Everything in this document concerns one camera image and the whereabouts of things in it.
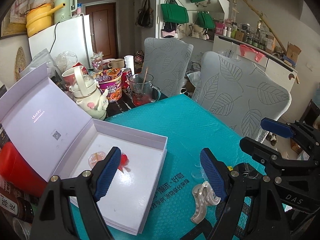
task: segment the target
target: red soda can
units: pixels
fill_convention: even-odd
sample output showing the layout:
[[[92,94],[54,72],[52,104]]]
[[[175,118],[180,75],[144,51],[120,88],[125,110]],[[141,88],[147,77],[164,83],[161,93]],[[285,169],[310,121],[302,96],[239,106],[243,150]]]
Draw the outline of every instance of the red soda can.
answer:
[[[128,78],[132,76],[132,71],[130,68],[123,68],[122,69],[122,89],[128,89],[129,86],[129,80]]]

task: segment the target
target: qr code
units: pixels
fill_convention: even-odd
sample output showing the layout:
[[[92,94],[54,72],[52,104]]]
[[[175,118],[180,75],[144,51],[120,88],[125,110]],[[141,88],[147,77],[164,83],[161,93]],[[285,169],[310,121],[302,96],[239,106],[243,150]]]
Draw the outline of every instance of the qr code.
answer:
[[[61,134],[58,131],[56,131],[52,136],[58,141],[61,137]]]

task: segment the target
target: teal plastic surface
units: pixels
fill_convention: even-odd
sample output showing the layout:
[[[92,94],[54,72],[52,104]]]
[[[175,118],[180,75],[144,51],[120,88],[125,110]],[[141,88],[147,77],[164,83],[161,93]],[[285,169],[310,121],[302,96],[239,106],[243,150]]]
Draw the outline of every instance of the teal plastic surface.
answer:
[[[261,164],[241,151],[238,134],[185,95],[139,106],[107,121],[168,137],[168,152],[143,233],[133,236],[108,227],[115,240],[180,239],[196,226],[190,220],[195,212],[191,190],[201,181],[193,179],[191,172],[200,169],[195,165],[205,147],[227,166],[248,162],[264,173]],[[89,239],[79,209],[72,205],[72,211],[80,238]],[[215,224],[215,207],[207,207],[206,219]],[[205,237],[201,234],[196,239]]]

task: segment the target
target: framed picture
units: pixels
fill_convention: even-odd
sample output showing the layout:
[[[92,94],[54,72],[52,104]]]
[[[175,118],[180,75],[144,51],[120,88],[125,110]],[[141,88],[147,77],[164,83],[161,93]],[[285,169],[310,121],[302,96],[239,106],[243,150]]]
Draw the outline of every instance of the framed picture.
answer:
[[[16,0],[1,24],[1,39],[27,34],[26,15],[30,0]]]

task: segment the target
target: white bottle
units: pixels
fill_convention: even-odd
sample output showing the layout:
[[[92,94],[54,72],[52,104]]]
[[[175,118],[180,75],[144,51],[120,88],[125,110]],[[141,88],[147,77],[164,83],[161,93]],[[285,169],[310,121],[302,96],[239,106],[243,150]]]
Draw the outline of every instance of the white bottle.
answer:
[[[223,28],[223,32],[222,32],[222,36],[227,36],[227,27],[225,26],[224,28]]]
[[[231,27],[228,29],[227,36],[231,38]]]

